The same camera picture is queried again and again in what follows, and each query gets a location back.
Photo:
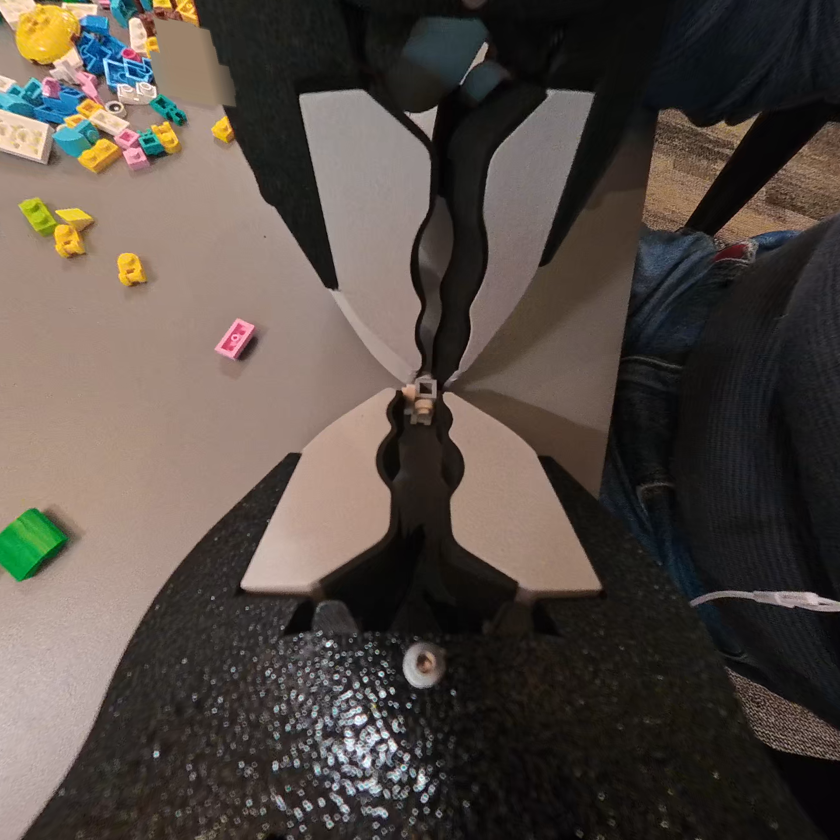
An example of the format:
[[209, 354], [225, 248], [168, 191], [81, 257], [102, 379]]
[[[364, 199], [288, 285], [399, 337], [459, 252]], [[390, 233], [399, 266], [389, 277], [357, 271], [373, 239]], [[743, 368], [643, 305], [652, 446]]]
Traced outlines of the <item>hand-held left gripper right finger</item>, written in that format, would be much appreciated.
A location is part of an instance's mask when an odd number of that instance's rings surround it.
[[454, 488], [444, 581], [456, 596], [593, 596], [602, 584], [539, 457], [452, 393], [437, 399]]

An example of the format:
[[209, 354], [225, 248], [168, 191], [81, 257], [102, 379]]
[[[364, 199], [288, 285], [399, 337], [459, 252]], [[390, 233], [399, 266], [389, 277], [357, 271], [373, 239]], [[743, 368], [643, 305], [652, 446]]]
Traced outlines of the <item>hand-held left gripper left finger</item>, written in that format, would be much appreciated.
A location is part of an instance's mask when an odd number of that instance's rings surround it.
[[240, 582], [244, 592], [373, 596], [406, 587], [416, 551], [393, 494], [405, 396], [374, 394], [303, 448]]

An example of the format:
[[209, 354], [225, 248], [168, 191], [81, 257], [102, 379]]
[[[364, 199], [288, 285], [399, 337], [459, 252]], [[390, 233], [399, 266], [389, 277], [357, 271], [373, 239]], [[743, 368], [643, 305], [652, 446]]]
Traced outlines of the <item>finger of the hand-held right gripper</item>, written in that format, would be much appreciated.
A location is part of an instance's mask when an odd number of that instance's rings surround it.
[[476, 361], [536, 275], [594, 98], [503, 87], [451, 136], [444, 184], [453, 246], [432, 351], [439, 384]]
[[404, 112], [362, 89], [304, 92], [299, 108], [337, 279], [366, 349], [398, 381], [420, 372], [419, 241], [433, 208], [433, 151]]

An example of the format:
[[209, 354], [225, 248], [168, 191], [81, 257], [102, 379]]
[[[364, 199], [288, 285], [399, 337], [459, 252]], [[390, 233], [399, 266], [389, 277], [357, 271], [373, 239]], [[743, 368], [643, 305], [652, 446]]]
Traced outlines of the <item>small grey toy brick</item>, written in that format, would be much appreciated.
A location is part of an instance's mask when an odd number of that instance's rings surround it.
[[418, 376], [402, 388], [404, 414], [411, 425], [430, 426], [438, 399], [438, 384], [431, 375]]

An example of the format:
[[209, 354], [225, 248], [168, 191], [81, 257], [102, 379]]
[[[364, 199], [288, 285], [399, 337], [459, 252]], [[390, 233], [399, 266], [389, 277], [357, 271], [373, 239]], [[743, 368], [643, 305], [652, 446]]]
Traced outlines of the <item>pile of colourful lego bricks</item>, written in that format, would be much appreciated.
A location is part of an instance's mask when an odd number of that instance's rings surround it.
[[15, 44], [21, 13], [56, 5], [74, 14], [81, 33], [62, 58], [30, 66], [28, 79], [2, 75], [2, 110], [48, 123], [52, 151], [100, 173], [124, 160], [130, 170], [181, 150], [176, 126], [186, 114], [156, 84], [151, 57], [162, 20], [199, 24], [194, 2], [2, 2], [2, 34]]

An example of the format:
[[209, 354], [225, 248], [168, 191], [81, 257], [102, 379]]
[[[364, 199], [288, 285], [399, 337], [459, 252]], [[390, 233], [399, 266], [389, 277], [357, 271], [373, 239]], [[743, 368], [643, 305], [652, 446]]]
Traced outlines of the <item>person's right forearm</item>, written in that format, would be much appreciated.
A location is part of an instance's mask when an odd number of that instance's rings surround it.
[[838, 1], [685, 1], [644, 105], [707, 127], [838, 98]]

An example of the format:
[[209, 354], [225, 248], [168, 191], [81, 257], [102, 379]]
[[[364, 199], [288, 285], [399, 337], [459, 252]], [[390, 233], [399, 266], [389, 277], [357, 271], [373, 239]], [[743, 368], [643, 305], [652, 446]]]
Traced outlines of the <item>pink lego plate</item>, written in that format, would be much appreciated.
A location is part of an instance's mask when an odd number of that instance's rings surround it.
[[237, 318], [216, 344], [215, 352], [226, 359], [237, 361], [248, 348], [255, 334], [255, 324]]

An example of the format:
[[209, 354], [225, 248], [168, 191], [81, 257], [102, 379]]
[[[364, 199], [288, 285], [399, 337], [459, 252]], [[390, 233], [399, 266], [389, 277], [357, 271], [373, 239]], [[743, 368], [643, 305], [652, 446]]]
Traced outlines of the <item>yellow lego dome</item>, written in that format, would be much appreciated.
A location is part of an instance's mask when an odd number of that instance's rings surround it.
[[56, 5], [36, 5], [21, 13], [15, 32], [18, 53], [44, 66], [65, 56], [81, 35], [78, 18]]

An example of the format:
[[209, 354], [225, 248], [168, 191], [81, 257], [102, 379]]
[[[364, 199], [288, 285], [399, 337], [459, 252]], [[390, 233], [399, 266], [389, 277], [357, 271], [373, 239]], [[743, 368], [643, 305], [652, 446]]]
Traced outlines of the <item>white lego plate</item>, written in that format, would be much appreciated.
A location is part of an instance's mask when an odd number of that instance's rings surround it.
[[1, 152], [47, 165], [53, 148], [51, 125], [9, 111], [1, 111]]

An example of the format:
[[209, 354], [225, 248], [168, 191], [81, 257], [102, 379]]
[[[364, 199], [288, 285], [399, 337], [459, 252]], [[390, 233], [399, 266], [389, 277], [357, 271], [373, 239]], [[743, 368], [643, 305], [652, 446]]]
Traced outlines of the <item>lime lego brick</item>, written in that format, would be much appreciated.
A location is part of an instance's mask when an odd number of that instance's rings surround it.
[[21, 214], [27, 219], [28, 224], [41, 237], [51, 237], [58, 222], [47, 205], [39, 198], [32, 197], [25, 199], [18, 205]]

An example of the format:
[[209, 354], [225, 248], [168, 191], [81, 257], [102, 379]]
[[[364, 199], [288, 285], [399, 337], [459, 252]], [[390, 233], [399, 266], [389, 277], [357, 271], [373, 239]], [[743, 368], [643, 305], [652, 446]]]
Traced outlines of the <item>green curved lego brick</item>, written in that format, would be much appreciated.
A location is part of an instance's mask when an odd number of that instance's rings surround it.
[[1, 566], [17, 582], [25, 581], [62, 551], [68, 540], [44, 512], [27, 509], [1, 531]]

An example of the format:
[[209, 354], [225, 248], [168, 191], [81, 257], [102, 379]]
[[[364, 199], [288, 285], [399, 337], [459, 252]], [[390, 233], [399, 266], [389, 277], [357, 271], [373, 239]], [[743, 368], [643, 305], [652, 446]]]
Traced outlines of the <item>person's dark sweater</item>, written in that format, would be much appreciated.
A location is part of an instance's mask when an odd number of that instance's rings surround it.
[[838, 216], [756, 258], [684, 369], [674, 478], [709, 593], [838, 602]]

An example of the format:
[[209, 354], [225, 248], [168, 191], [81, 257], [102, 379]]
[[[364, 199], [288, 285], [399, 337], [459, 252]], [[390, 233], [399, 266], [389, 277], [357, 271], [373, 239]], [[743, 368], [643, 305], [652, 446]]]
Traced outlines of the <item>grey fabric chair seat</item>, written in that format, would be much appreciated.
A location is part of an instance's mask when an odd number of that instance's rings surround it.
[[839, 730], [729, 667], [727, 676], [755, 736], [768, 748], [802, 758], [839, 762]]

